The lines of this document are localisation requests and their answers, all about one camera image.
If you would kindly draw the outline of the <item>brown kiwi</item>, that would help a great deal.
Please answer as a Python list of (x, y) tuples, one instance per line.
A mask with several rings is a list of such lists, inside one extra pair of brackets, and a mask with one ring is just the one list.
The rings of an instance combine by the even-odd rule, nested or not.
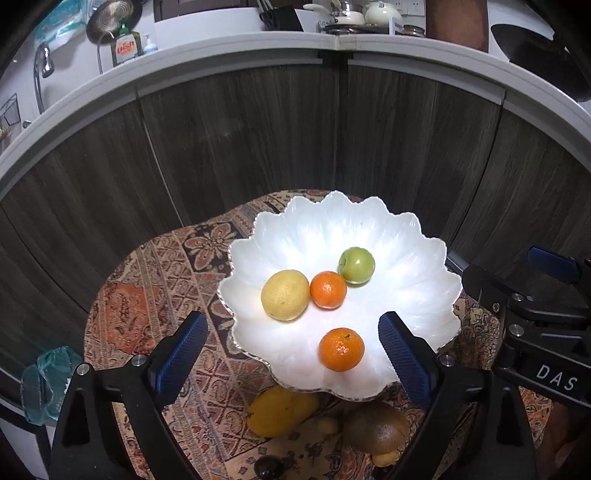
[(407, 417), (394, 406), (365, 403), (346, 415), (342, 436), (356, 450), (381, 455), (404, 447), (410, 428)]

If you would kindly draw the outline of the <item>dark cherry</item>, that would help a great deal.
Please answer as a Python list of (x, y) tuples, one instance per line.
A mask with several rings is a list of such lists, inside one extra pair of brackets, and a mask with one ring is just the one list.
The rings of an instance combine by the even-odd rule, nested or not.
[(279, 480), (286, 471), (283, 460), (276, 456), (263, 456), (253, 464), (253, 471), (259, 480)]

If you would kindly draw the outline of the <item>chrome kitchen faucet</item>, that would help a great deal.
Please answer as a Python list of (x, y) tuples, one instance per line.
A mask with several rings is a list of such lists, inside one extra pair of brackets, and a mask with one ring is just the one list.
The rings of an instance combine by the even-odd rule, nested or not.
[(43, 41), (36, 48), (33, 60), (33, 81), (37, 108), (40, 114), (45, 111), (41, 90), (41, 79), (50, 77), (54, 72), (51, 50), (47, 42)]

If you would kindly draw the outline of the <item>teal glass object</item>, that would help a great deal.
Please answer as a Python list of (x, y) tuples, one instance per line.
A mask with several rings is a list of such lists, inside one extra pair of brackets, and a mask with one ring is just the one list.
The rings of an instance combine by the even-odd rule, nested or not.
[(68, 346), (41, 354), (21, 376), (21, 404), (26, 419), (42, 426), (57, 422), (73, 374), (82, 357)]

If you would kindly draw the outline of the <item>green apple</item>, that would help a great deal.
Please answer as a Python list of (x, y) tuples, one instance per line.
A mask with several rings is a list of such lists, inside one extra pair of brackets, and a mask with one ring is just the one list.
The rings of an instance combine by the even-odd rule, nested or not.
[(367, 283), (372, 278), (375, 268), (375, 259), (365, 248), (351, 247), (343, 251), (339, 257), (339, 275), (349, 284)]

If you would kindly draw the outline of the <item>small orange tangerine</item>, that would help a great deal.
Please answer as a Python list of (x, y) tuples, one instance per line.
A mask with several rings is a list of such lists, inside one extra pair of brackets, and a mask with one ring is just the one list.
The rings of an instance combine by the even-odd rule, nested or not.
[(335, 310), (346, 298), (346, 281), (337, 272), (324, 271), (315, 275), (310, 284), (312, 302), (318, 308)]

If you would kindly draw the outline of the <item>patterned paisley tablecloth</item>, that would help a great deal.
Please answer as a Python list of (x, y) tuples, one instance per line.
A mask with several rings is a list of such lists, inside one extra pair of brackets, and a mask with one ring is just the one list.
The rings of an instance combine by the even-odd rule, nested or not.
[(479, 373), (500, 345), (498, 311), (463, 292), (446, 254), (414, 213), (339, 191), (267, 194), (139, 246), (85, 333), (132, 473), (393, 473), (427, 415), (381, 345), (381, 315)]

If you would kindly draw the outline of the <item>black wok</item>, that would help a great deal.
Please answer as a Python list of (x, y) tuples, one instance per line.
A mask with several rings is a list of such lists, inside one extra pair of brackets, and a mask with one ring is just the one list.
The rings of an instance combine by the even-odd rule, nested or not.
[(524, 27), (495, 24), (493, 36), (509, 61), (562, 90), (576, 102), (590, 100), (590, 83), (560, 42)]

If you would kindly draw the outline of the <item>yellow lemon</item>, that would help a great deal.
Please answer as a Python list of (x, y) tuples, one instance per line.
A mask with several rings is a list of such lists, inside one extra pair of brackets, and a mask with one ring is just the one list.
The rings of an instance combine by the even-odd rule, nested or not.
[(260, 301), (264, 312), (274, 320), (296, 320), (310, 302), (310, 284), (300, 271), (281, 270), (266, 281)]

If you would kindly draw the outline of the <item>brown cutting board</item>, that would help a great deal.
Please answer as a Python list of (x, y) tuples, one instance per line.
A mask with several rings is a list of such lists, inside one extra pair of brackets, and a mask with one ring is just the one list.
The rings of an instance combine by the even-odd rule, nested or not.
[(426, 0), (427, 37), (489, 52), (486, 0)]

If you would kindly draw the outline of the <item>cream kettle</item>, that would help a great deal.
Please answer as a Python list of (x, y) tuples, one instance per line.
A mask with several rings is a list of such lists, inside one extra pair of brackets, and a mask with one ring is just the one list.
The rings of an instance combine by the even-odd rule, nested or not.
[(367, 24), (376, 26), (389, 26), (402, 24), (403, 17), (393, 1), (370, 1), (365, 10), (365, 20)]

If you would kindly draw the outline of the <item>black knife block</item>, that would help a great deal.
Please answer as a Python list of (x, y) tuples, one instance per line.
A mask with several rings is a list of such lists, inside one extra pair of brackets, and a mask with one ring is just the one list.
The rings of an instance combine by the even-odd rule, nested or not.
[(283, 6), (280, 8), (262, 6), (259, 18), (263, 21), (267, 31), (304, 31), (301, 21), (297, 17), (296, 9), (293, 6)]

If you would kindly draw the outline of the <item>green dish soap bottle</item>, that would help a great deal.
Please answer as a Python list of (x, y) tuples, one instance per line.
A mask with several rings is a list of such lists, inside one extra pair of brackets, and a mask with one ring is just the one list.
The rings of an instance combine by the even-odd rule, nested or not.
[(118, 35), (111, 44), (113, 66), (121, 65), (143, 54), (141, 35), (129, 27), (126, 17), (119, 20)]

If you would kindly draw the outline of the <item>white hand soap bottle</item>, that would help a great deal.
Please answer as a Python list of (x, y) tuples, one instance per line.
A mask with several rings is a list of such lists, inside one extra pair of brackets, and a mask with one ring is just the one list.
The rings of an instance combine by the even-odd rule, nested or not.
[(158, 50), (157, 45), (155, 44), (155, 42), (151, 39), (149, 34), (146, 34), (144, 36), (143, 42), (142, 42), (142, 49), (143, 49), (143, 54), (144, 55), (148, 55), (151, 53), (154, 53)]

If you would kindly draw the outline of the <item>hanging steel pan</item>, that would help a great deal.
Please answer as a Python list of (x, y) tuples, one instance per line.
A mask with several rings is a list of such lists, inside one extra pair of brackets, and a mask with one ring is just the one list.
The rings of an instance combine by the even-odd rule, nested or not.
[(111, 0), (98, 6), (86, 24), (87, 39), (94, 45), (105, 44), (110, 34), (117, 36), (121, 24), (134, 28), (142, 15), (140, 0)]

